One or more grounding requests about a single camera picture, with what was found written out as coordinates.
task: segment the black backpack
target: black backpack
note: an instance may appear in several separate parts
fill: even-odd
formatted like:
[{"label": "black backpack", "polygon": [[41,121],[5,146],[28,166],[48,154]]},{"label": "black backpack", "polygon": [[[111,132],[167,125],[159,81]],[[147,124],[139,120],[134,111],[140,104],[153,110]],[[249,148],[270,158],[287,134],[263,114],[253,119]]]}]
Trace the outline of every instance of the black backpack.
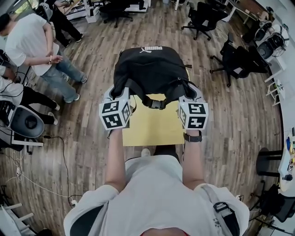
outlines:
[{"label": "black backpack", "polygon": [[[164,109],[167,104],[186,95],[194,99],[197,94],[189,86],[186,67],[178,53],[170,47],[138,47],[121,52],[114,72],[113,99],[125,87],[130,95],[138,95],[145,106]],[[164,94],[164,101],[150,99],[147,94]]]}]

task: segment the white cube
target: white cube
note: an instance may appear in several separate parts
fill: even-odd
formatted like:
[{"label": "white cube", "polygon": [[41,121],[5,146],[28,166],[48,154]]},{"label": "white cube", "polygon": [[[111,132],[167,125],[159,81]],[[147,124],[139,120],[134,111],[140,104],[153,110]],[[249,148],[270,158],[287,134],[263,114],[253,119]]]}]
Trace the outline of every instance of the white cube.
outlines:
[{"label": "white cube", "polygon": [[208,104],[180,102],[178,117],[186,130],[204,130],[208,120]]},{"label": "white cube", "polygon": [[126,127],[131,116],[130,100],[100,103],[100,119],[106,130]]}]

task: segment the wooden floor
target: wooden floor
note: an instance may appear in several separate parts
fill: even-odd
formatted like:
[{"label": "wooden floor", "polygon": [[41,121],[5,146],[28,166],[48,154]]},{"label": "wooden floor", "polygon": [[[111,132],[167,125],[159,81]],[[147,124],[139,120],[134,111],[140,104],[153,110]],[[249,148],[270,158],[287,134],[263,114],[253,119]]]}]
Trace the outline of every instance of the wooden floor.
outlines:
[{"label": "wooden floor", "polygon": [[[195,32],[180,30],[189,21],[188,10],[188,7],[182,6],[174,11],[172,4],[165,6],[160,0],[152,0],[148,13],[134,15],[133,22],[120,20],[117,29],[114,23],[104,24],[100,20],[93,24],[88,24],[85,19],[75,21],[85,37],[80,43],[73,42],[65,52],[88,75],[85,85],[75,85],[81,95],[78,102],[65,104],[61,95],[41,79],[36,78],[32,82],[36,83],[33,86],[35,90],[61,105],[61,110],[54,112],[59,119],[58,126],[46,126],[44,133],[61,136],[65,140],[70,195],[81,195],[103,184],[108,140],[98,108],[103,93],[112,84],[120,51],[130,47],[169,46],[180,54],[185,64],[192,64],[190,78],[209,104],[210,117],[202,143],[205,180],[228,187],[234,195],[244,195],[244,202],[249,205],[250,193],[257,189],[261,180],[255,172],[259,150],[262,147],[269,150],[281,148],[279,109],[272,107],[271,98],[266,97],[264,80],[268,75],[251,74],[246,79],[233,79],[232,86],[227,88],[224,72],[209,73],[210,69],[219,67],[209,56],[221,57],[219,51],[225,42],[225,35],[223,38],[218,30],[225,34],[229,31],[234,33],[236,46],[242,45],[240,34],[245,29],[240,19],[234,16],[229,23],[219,22],[219,29],[212,31],[214,36],[211,41],[207,41],[203,34],[194,41]],[[62,141],[57,138],[44,142],[44,147],[34,148],[32,156],[26,154],[22,159],[24,175],[47,189],[67,196]],[[126,158],[139,156],[141,150],[142,147],[126,148]],[[177,150],[180,154],[182,147],[179,145]],[[12,155],[12,151],[6,150],[6,154]],[[16,175],[15,165],[4,155],[0,157],[0,173],[1,184]],[[274,178],[267,178],[268,185],[273,181]],[[13,203],[24,204],[18,212],[20,215],[35,214],[28,221],[33,229],[38,231],[46,227],[55,235],[64,235],[63,219],[71,209],[66,197],[42,190],[24,177],[22,181],[17,178],[9,181],[7,193]]]}]

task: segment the blue jeans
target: blue jeans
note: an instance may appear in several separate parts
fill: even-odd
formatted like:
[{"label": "blue jeans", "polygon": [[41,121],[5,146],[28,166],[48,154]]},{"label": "blue jeans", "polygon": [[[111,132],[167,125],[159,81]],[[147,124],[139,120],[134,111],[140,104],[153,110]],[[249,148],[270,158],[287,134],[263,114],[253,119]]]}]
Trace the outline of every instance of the blue jeans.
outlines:
[{"label": "blue jeans", "polygon": [[85,74],[79,71],[61,51],[58,51],[57,54],[63,56],[63,60],[57,64],[53,64],[41,77],[52,87],[59,89],[66,102],[72,102],[78,97],[78,94],[65,81],[63,73],[77,82],[81,82],[85,78]]}]

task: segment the strap buckle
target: strap buckle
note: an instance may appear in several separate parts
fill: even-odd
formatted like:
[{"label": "strap buckle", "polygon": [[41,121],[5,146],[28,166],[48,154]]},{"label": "strap buckle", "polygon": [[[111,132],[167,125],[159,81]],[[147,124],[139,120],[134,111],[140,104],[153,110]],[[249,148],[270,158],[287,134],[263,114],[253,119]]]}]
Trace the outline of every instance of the strap buckle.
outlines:
[{"label": "strap buckle", "polygon": [[226,202],[221,201],[221,202],[217,202],[217,203],[215,203],[215,204],[213,205],[213,208],[214,208],[214,210],[215,210],[217,213],[219,213],[219,212],[221,212],[221,211],[223,211],[223,210],[229,209],[230,207],[229,207],[229,205],[228,205]]},{"label": "strap buckle", "polygon": [[165,108],[165,101],[153,100],[149,108],[163,110]]}]

